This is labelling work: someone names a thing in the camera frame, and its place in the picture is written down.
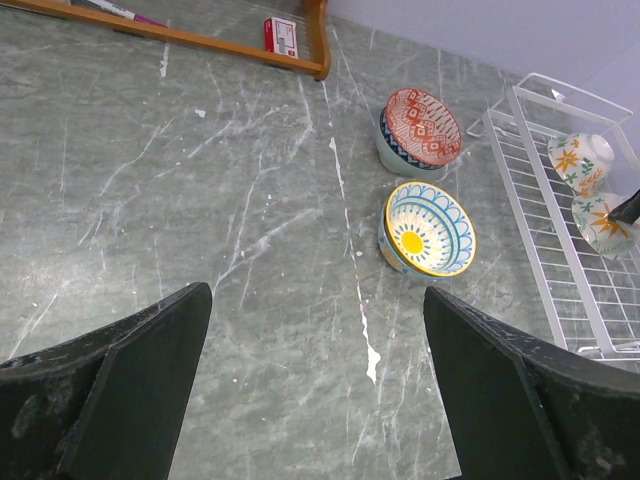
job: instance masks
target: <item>wooden frame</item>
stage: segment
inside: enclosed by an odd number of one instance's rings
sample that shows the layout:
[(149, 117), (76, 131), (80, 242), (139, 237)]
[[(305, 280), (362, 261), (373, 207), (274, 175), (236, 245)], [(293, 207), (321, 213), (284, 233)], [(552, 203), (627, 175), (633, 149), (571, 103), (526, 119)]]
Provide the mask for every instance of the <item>wooden frame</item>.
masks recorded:
[(116, 17), (109, 13), (98, 12), (74, 5), (65, 5), (53, 0), (0, 0), (0, 3), (44, 13), (46, 15), (52, 15), (54, 17), (100, 25), (102, 27), (133, 33), (143, 37), (153, 38), (155, 40), (173, 42), (206, 50), (231, 53), (241, 57), (260, 60), (271, 65), (298, 70), (313, 75), (316, 80), (324, 80), (327, 78), (329, 69), (331, 68), (331, 53), (329, 50), (326, 32), (328, 0), (302, 1), (307, 21), (307, 29), (309, 32), (309, 41), (311, 43), (311, 61), (266, 52), (259, 48), (228, 42), (184, 30), (158, 27), (147, 23), (136, 22), (126, 18)]

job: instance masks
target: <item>ceramic bowl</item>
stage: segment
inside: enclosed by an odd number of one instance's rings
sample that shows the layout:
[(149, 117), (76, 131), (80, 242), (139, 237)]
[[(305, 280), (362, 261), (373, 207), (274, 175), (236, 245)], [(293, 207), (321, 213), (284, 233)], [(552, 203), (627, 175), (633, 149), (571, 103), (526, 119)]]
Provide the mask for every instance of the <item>ceramic bowl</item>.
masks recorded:
[[(380, 113), (380, 117), (382, 118), (383, 115), (384, 110)], [(420, 180), (434, 181), (440, 177), (437, 169), (419, 168), (415, 165), (412, 159), (410, 160), (410, 157), (408, 155), (402, 157), (401, 155), (396, 153), (387, 141), (387, 138), (385, 138), (382, 130), (382, 119), (378, 124), (378, 128), (375, 129), (375, 139), (380, 162), (387, 170), (402, 175), (403, 177), (417, 178)]]
[(391, 133), (391, 129), (387, 124), (387, 114), (386, 108), (383, 108), (380, 112), (380, 131), (382, 132), (382, 136), (384, 137), (387, 145), (393, 150), (397, 156), (399, 156), (405, 163), (408, 163), (412, 167), (419, 168), (420, 170), (438, 170), (442, 168), (442, 165), (431, 165), (430, 163), (424, 163), (418, 160), (417, 158), (412, 157), (409, 153), (402, 148), (401, 145), (396, 142), (393, 134)]
[(600, 135), (572, 133), (552, 138), (547, 153), (560, 178), (585, 196), (597, 190), (613, 166), (613, 149)]
[(614, 193), (599, 192), (577, 196), (571, 203), (571, 213), (580, 234), (598, 254), (615, 259), (633, 248), (640, 238), (640, 227), (620, 224), (607, 215), (624, 198)]
[(402, 259), (398, 252), (394, 250), (393, 245), (389, 240), (389, 232), (387, 232), (387, 229), (385, 227), (384, 210), (385, 209), (383, 207), (380, 214), (380, 222), (378, 224), (378, 247), (380, 247), (380, 253), (382, 253), (384, 259), (389, 265), (391, 265), (400, 273), (412, 277), (433, 280), (432, 276), (422, 273), (419, 270), (413, 268), (407, 261)]
[(391, 244), (414, 269), (436, 277), (464, 272), (475, 256), (471, 220), (448, 193), (422, 182), (396, 188), (386, 205)]
[(403, 88), (387, 101), (385, 117), (396, 143), (414, 159), (442, 167), (460, 154), (460, 128), (444, 104), (417, 88)]

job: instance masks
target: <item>gray marble surface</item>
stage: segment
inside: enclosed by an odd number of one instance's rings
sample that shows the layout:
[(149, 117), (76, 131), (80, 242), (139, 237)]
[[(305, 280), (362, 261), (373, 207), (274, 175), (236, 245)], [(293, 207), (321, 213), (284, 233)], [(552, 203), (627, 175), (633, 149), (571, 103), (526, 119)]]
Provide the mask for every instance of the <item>gray marble surface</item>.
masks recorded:
[[(210, 331), (172, 480), (456, 475), (427, 284), (377, 249), (401, 179), (378, 161), (374, 118), (414, 85), (464, 129), (511, 79), (339, 20), (318, 83), (0, 12), (0, 359), (206, 281)], [(464, 141), (435, 183), (471, 215), (478, 253), (440, 285), (550, 339), (491, 151)]]

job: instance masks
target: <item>dish rack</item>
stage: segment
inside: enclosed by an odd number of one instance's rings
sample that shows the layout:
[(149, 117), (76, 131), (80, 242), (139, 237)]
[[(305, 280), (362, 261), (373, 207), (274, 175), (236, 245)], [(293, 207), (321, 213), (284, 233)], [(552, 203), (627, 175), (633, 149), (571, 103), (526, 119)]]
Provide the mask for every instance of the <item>dish rack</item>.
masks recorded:
[[(554, 98), (548, 96), (549, 88)], [(532, 112), (542, 110), (561, 117), (563, 121), (556, 123), (562, 126), (531, 118)], [(601, 110), (607, 114), (594, 113)], [(477, 138), (482, 134), (479, 123), (485, 126), (555, 343), (601, 361), (640, 360), (640, 251), (635, 247), (619, 260), (608, 260), (591, 250), (573, 222), (575, 194), (555, 172), (546, 144), (572, 130), (587, 131), (576, 130), (575, 124), (588, 122), (594, 130), (590, 133), (605, 136), (618, 151), (616, 162), (623, 161), (621, 152), (640, 177), (640, 163), (621, 127), (632, 114), (582, 89), (532, 73), (467, 130)], [(608, 182), (603, 190), (611, 191)]]

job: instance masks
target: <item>red box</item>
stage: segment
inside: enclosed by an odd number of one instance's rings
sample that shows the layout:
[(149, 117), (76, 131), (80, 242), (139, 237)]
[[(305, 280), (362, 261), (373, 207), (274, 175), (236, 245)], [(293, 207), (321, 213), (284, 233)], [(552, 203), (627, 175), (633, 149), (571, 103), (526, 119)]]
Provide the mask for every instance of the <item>red box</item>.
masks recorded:
[(278, 17), (267, 18), (264, 21), (264, 47), (267, 52), (298, 58), (296, 22)]

